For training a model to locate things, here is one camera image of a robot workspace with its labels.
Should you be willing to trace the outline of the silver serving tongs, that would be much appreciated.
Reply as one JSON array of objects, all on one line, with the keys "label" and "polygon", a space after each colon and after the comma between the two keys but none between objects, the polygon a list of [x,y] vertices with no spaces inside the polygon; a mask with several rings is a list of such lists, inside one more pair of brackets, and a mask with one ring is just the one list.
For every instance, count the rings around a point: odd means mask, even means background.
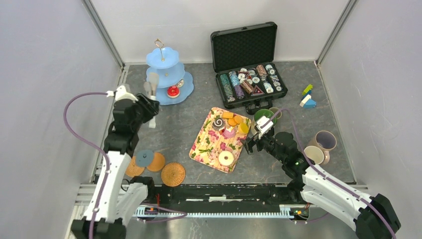
[{"label": "silver serving tongs", "polygon": [[144,89],[150,100],[153,101],[154,110],[156,114],[159,113],[159,102],[156,99],[156,91],[159,83],[159,75],[155,72],[150,72],[147,81],[144,83]]}]

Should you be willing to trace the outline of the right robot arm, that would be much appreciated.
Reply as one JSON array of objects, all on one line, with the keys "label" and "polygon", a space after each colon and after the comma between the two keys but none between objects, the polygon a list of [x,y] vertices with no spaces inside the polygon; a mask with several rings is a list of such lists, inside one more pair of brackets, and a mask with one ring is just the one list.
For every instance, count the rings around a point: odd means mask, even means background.
[{"label": "right robot arm", "polygon": [[266,151],[282,164],[291,182],[287,195],[291,202],[316,205],[348,225],[360,239],[394,239],[401,228],[399,218],[382,194],[371,196],[351,187],[315,165],[302,146],[288,132],[274,133],[271,118],[255,122],[256,133],[242,140],[247,152]]}]

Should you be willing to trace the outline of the red glazed donut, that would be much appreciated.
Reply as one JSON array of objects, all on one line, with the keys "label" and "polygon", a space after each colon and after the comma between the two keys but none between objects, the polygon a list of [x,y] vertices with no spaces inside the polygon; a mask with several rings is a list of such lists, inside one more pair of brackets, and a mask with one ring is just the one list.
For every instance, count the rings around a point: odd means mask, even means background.
[{"label": "red glazed donut", "polygon": [[170,98],[177,98],[180,95],[180,90],[176,85],[170,86],[167,89],[167,96]]}]

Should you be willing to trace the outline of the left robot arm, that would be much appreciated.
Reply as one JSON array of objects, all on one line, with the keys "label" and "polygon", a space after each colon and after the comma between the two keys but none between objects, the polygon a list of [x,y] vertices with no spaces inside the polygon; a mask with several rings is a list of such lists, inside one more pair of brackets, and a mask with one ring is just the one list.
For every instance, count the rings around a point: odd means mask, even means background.
[{"label": "left robot arm", "polygon": [[114,99],[111,122],[103,148],[82,138],[71,129],[67,114],[65,126],[79,140],[97,149],[103,156],[101,173],[92,199],[81,219],[71,224],[77,239],[124,239],[127,225],[138,206],[156,198],[151,177],[134,177],[122,197],[123,178],[139,142],[138,131],[159,112],[159,102],[142,93],[132,94],[127,84],[104,93]]}]

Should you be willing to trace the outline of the chocolate sprinkled donut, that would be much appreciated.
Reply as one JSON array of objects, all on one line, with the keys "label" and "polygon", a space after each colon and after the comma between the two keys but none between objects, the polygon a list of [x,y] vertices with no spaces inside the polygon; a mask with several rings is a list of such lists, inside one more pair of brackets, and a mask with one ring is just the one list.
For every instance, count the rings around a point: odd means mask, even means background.
[{"label": "chocolate sprinkled donut", "polygon": [[181,79],[175,86],[181,88],[184,85],[184,79]]}]

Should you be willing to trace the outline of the white glazed donut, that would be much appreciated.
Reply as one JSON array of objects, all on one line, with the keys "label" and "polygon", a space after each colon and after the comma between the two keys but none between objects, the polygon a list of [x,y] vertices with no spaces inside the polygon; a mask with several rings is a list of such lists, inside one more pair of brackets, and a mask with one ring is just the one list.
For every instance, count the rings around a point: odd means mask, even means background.
[{"label": "white glazed donut", "polygon": [[220,165],[230,166],[234,162],[234,156],[230,151],[222,151],[218,156]]}]

